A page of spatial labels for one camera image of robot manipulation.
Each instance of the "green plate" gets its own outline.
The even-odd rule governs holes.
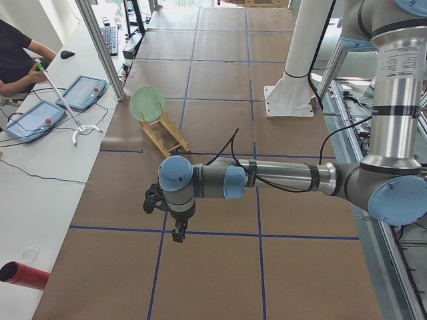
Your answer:
[[[146,85],[139,88],[131,97],[129,108],[138,121],[152,122],[157,120],[165,108],[165,96],[159,88]]]

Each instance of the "robotic arm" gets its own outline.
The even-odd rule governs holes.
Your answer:
[[[177,242],[185,239],[195,198],[240,198],[245,188],[254,186],[321,191],[391,225],[417,221],[427,212],[427,182],[414,158],[427,54],[426,18],[426,1],[346,0],[342,39],[355,48],[371,41],[378,50],[370,152],[360,164],[218,158],[210,165],[192,165],[183,157],[170,157],[159,167],[158,182],[145,193],[144,211],[170,212]]]

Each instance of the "blue joint cap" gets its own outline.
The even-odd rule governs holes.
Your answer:
[[[427,212],[427,182],[407,175],[389,180],[371,195],[371,216],[389,225],[408,225]]]
[[[165,191],[184,188],[193,177],[193,166],[184,157],[174,155],[164,159],[159,166],[159,183]]]
[[[427,1],[426,0],[395,0],[400,8],[411,15],[427,18]]]
[[[230,166],[224,177],[224,197],[239,199],[245,195],[246,176],[242,167]]]
[[[341,49],[344,51],[368,52],[376,51],[370,40],[350,39],[341,37]]]

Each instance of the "label sticker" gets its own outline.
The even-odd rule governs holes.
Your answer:
[[[422,53],[423,50],[420,50],[420,46],[417,45],[385,51],[382,55],[379,79],[415,78],[417,81],[421,81],[424,69]]]

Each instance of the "black shirt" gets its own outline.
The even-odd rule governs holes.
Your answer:
[[[0,19],[0,80],[11,83],[26,76],[34,65],[23,48],[31,43],[20,30]]]

